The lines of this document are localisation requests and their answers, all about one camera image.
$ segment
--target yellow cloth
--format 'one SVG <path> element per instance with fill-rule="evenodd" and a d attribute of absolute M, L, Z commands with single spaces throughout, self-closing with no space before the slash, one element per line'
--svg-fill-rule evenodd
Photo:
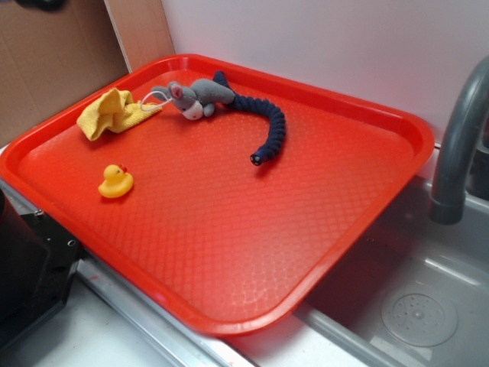
<path fill-rule="evenodd" d="M 123 132 L 160 110 L 161 108 L 149 112 L 141 111 L 141 103 L 133 102 L 131 92 L 112 88 L 88 105 L 76 124 L 90 141 L 94 141 L 106 129 L 116 133 Z"/>

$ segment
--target sink drain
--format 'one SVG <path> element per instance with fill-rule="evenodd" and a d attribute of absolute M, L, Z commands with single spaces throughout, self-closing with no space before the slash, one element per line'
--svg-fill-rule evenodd
<path fill-rule="evenodd" d="M 452 302 L 434 289 L 412 285 L 390 292 L 382 303 L 382 321 L 389 332 L 412 346 L 436 346 L 457 329 Z"/>

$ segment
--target sink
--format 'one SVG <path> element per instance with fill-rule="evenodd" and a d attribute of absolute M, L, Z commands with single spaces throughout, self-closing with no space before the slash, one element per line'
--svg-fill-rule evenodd
<path fill-rule="evenodd" d="M 486 366 L 489 206 L 469 196 L 463 220 L 442 226 L 428 218 L 429 186 L 415 177 L 306 303 L 373 365 Z"/>

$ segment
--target white string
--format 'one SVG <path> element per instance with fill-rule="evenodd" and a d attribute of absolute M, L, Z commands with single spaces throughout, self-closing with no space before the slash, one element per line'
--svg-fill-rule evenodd
<path fill-rule="evenodd" d="M 154 105 L 151 103 L 152 107 L 150 107 L 149 109 L 144 107 L 144 104 L 146 103 L 146 99 L 148 99 L 149 97 L 151 97 L 152 95 L 157 94 L 157 93 L 161 94 L 165 98 L 165 100 L 162 103 L 159 103 L 157 105 Z M 155 109 L 159 109 L 160 107 L 165 106 L 169 102 L 171 102 L 171 98 L 168 98 L 168 96 L 165 93 L 161 92 L 160 90 L 153 90 L 153 91 L 149 92 L 141 101 L 141 111 L 151 112 L 151 111 L 154 111 Z"/>

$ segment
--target faucet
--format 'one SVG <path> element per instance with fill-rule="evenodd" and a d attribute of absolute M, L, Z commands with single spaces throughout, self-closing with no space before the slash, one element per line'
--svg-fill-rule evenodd
<path fill-rule="evenodd" d="M 445 131 L 429 198 L 429 217 L 448 225 L 463 215 L 465 190 L 489 200 L 489 57 L 472 71 Z"/>

